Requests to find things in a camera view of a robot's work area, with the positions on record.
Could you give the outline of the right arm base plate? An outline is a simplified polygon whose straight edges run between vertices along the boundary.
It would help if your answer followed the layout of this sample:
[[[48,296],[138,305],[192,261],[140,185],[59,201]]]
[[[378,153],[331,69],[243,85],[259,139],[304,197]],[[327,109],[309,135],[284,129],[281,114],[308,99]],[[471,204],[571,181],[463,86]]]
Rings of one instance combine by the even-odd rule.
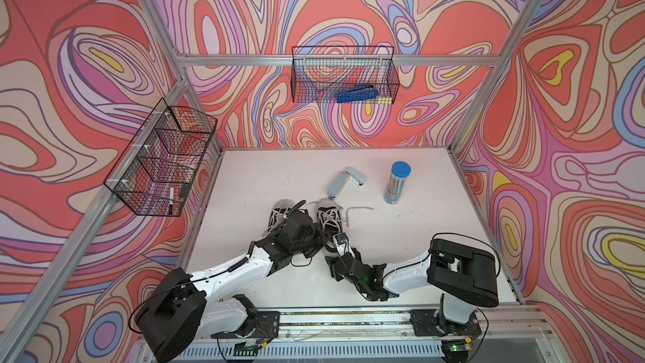
[[[476,339],[482,334],[475,313],[470,315],[466,324],[458,324],[445,319],[438,309],[413,309],[410,311],[410,324],[416,337],[470,337]]]

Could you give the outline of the black canvas sneaker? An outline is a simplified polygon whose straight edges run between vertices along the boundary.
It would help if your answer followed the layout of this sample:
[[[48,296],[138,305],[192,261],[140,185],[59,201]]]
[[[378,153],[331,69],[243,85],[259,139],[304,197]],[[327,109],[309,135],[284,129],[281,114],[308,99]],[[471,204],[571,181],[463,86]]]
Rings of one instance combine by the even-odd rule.
[[[282,199],[278,201],[270,212],[268,227],[264,233],[269,236],[274,232],[281,230],[284,226],[287,214],[294,208],[295,203],[290,199]]]
[[[333,237],[337,233],[344,232],[344,224],[346,220],[342,218],[342,208],[335,203],[335,201],[328,198],[321,199],[317,202],[316,206],[316,216],[317,222],[320,224],[324,236],[327,239],[327,242],[322,249],[324,256],[336,257],[339,256],[337,250],[334,247]],[[358,250],[356,248],[350,247],[350,252],[347,254],[352,255],[353,257],[358,258]]]

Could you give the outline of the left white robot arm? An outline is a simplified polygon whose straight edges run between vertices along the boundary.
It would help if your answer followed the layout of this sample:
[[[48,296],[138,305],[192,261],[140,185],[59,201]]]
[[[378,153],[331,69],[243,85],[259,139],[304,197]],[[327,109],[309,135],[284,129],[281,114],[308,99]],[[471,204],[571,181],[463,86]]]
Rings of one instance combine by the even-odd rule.
[[[176,268],[166,274],[134,309],[129,329],[143,336],[159,362],[172,361],[198,338],[248,333],[256,309],[237,289],[288,267],[296,255],[311,259],[328,241],[319,223],[293,208],[243,255],[199,272]]]

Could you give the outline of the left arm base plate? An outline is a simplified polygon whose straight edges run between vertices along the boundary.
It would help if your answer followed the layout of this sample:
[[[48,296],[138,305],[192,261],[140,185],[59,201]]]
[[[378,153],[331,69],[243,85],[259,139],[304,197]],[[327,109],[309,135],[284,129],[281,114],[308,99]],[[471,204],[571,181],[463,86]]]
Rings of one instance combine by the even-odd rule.
[[[211,334],[211,339],[263,339],[269,341],[279,335],[281,313],[277,310],[252,314],[234,332]]]

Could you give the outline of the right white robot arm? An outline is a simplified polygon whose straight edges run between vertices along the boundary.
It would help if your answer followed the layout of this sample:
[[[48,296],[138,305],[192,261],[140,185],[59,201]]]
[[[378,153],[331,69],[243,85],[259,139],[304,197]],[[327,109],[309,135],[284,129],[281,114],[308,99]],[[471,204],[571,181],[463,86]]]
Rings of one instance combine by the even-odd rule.
[[[487,250],[434,238],[416,258],[370,266],[349,246],[347,235],[336,235],[333,243],[325,255],[332,278],[350,282],[369,302],[386,302],[425,286],[439,289],[433,319],[441,330],[449,324],[465,326],[478,308],[499,306],[497,257]]]

